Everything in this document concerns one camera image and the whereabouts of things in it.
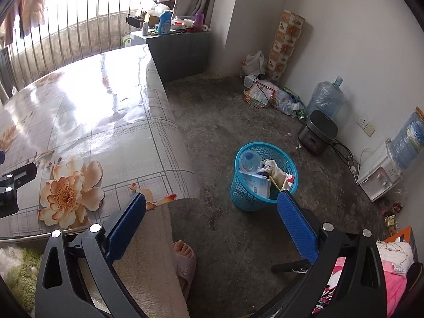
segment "beige fleece blanket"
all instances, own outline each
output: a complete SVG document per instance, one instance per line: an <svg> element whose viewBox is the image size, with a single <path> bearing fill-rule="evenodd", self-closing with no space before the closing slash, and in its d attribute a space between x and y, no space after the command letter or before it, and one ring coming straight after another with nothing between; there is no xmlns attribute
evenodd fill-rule
<svg viewBox="0 0 424 318"><path fill-rule="evenodd" d="M85 260L80 262L95 305L106 311ZM113 264L137 304L150 318L189 318L176 275L168 207L146 212L124 257Z"/></svg>

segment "window railing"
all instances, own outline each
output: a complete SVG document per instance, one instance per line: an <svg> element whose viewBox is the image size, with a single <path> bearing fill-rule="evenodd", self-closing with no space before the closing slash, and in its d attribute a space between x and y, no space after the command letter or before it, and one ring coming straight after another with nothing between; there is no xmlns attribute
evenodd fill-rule
<svg viewBox="0 0 424 318"><path fill-rule="evenodd" d="M21 90L69 63L123 47L123 37L135 30L126 16L143 1L151 0L46 0L44 25L23 39L14 31L10 81Z"/></svg>

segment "small white bottle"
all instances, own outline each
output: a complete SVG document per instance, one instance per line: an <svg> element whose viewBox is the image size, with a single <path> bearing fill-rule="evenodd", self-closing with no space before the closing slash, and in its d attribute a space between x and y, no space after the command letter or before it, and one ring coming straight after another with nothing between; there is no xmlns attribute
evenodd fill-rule
<svg viewBox="0 0 424 318"><path fill-rule="evenodd" d="M142 35L148 36L149 35L148 30L149 30L149 23L145 21L143 23L143 33L142 33Z"/></svg>

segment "black rice cooker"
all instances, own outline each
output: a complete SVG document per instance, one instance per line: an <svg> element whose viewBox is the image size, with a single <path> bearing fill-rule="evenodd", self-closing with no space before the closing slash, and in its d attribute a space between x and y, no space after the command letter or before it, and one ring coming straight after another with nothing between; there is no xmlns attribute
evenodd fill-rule
<svg viewBox="0 0 424 318"><path fill-rule="evenodd" d="M297 136L306 149L314 154L321 154L336 140L337 133L336 124L323 112L314 110Z"/></svg>

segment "concrete floor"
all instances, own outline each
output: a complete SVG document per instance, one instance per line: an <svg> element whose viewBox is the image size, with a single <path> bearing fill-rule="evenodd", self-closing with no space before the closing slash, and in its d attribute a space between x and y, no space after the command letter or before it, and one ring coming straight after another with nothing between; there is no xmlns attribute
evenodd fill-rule
<svg viewBox="0 0 424 318"><path fill-rule="evenodd" d="M292 158L300 181L294 196L320 221L352 233L368 228L376 239L387 234L378 207L333 149L321 156L296 149L298 119L250 106L242 99L243 89L238 77L165 85L201 187L200 201L169 206L174 239L187 242L197 255L187 301L192 318L235 318L256 311L293 278L272 274L271 265L300 259L275 206L247 213L230 199L234 159L246 143L268 142Z"/></svg>

